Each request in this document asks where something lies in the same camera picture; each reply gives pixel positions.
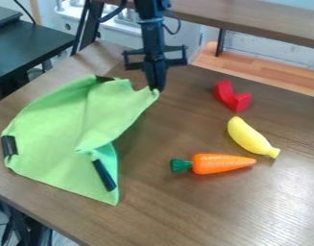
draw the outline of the table leg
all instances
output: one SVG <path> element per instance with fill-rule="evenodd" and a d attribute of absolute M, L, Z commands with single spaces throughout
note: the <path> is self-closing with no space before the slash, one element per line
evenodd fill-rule
<path fill-rule="evenodd" d="M 51 60 L 44 61 L 42 64 L 42 72 L 47 72 L 48 70 L 53 68 Z"/>
<path fill-rule="evenodd" d="M 217 49 L 215 54 L 216 57 L 219 57 L 219 55 L 224 51 L 225 34 L 226 30 L 221 28 L 218 35 Z"/>
<path fill-rule="evenodd" d="M 102 15 L 103 8 L 103 2 L 94 1 L 90 3 L 90 10 L 88 12 L 87 22 L 85 23 L 85 29 L 80 50 L 84 49 L 90 43 L 93 43 L 95 41 L 98 28 L 100 26 L 100 22 L 97 21 L 96 17 L 100 17 Z"/>
<path fill-rule="evenodd" d="M 77 29 L 77 33 L 76 33 L 76 37 L 75 37 L 74 42 L 73 42 L 71 56 L 73 56 L 74 54 L 77 53 L 77 50 L 78 50 L 78 47 L 79 47 L 79 43 L 80 43 L 80 39 L 82 37 L 83 27 L 84 27 L 84 24 L 85 24 L 85 17 L 87 16 L 87 12 L 88 12 L 88 8 L 89 8 L 89 2 L 90 2 L 90 0 L 85 0 L 84 8 L 83 8 L 83 11 L 82 11 L 82 16 L 80 18 L 78 29 Z"/>
<path fill-rule="evenodd" d="M 15 232 L 18 239 L 17 246 L 52 246 L 53 231 L 51 229 L 2 201 L 1 204 L 10 219 L 3 235 L 4 242 L 7 242 L 12 232 Z"/>

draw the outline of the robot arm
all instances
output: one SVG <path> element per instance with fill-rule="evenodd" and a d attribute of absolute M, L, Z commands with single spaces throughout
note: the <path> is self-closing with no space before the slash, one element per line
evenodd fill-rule
<path fill-rule="evenodd" d="M 187 65 L 186 47 L 167 46 L 164 43 L 163 16 L 171 7 L 169 0 L 133 0 L 140 20 L 143 48 L 125 51 L 125 68 L 141 69 L 151 90 L 163 91 L 166 84 L 167 69 L 170 66 Z M 167 60 L 166 52 L 181 51 L 181 58 Z M 129 56 L 145 55 L 142 62 L 129 62 Z"/>

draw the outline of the black table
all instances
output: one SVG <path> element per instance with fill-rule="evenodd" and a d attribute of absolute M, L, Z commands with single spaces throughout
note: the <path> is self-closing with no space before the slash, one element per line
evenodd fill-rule
<path fill-rule="evenodd" d="M 0 83 L 72 46 L 74 37 L 26 21 L 0 28 Z"/>

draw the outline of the green cloth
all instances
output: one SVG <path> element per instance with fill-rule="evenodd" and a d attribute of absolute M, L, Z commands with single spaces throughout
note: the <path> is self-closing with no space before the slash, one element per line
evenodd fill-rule
<path fill-rule="evenodd" d="M 106 191 L 92 161 L 99 159 L 117 183 L 111 142 L 157 98 L 157 90 L 134 91 L 129 80 L 82 78 L 18 114 L 2 133 L 15 137 L 18 150 L 5 164 L 19 175 L 115 206 L 118 188 Z"/>

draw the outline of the floor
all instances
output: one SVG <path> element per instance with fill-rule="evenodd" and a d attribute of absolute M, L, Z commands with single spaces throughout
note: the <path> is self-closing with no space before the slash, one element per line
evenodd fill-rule
<path fill-rule="evenodd" d="M 8 217 L 3 212 L 0 211 L 0 243 L 1 243 L 2 234 L 5 230 L 7 222 L 8 222 Z M 17 243 L 18 243 L 18 240 L 15 234 L 13 234 L 7 246 L 15 246 Z M 70 239 L 66 238 L 65 236 L 61 234 L 53 232 L 53 246 L 80 246 L 80 245 L 71 241 Z"/>
<path fill-rule="evenodd" d="M 194 65 L 236 77 L 314 96 L 314 71 L 223 52 L 214 56 L 216 42 L 208 43 L 192 62 Z"/>

